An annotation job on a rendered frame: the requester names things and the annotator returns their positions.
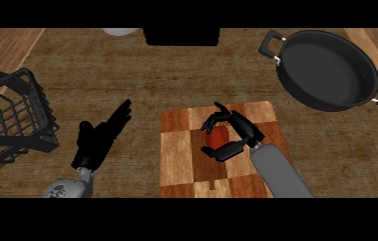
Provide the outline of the black box appliance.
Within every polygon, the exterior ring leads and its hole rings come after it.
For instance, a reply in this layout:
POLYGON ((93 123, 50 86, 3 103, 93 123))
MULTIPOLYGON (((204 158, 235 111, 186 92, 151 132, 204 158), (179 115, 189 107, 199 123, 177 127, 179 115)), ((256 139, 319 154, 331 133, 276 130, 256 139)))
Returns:
POLYGON ((216 46, 219 28, 145 28, 146 43, 152 46, 216 46))

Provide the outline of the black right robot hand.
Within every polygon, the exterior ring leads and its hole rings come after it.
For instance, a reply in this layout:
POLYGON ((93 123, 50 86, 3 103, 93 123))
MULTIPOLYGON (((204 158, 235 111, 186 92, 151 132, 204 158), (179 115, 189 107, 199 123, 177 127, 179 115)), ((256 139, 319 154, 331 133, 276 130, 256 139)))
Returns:
POLYGON ((214 125, 219 122, 228 122, 241 137, 239 141, 229 141, 222 147, 213 149, 210 146, 204 146, 201 151, 216 159, 217 162, 225 162, 232 157, 244 152, 244 146, 251 148, 261 146, 263 139, 266 138, 256 124, 247 119, 247 117, 235 110, 229 110, 223 104, 214 103, 219 111, 216 111, 207 118, 201 130, 211 133, 214 125))

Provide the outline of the pale round object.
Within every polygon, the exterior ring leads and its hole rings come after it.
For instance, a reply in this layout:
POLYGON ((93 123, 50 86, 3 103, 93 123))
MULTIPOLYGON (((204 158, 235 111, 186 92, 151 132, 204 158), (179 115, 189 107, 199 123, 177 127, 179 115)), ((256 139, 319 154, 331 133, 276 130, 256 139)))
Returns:
POLYGON ((111 36, 127 36, 140 28, 102 28, 103 32, 111 36))

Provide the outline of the checkered wooden cutting board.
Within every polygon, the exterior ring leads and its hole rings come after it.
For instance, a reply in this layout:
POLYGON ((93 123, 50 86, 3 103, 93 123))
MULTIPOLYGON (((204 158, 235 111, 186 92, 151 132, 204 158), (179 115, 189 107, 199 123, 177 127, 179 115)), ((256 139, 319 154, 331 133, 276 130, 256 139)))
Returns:
POLYGON ((217 162, 201 151, 201 130, 216 106, 166 110, 160 116, 160 196, 269 197, 272 192, 250 159, 250 147, 226 162, 217 162))

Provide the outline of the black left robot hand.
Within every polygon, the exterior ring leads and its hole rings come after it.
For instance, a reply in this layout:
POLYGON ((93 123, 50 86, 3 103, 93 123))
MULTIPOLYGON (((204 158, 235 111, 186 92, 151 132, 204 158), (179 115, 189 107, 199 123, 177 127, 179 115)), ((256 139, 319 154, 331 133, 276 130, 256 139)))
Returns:
POLYGON ((114 141, 132 119, 132 101, 126 100, 114 111, 109 119, 93 126, 83 121, 78 126, 78 150, 71 163, 74 169, 86 168, 96 171, 109 153, 114 141))

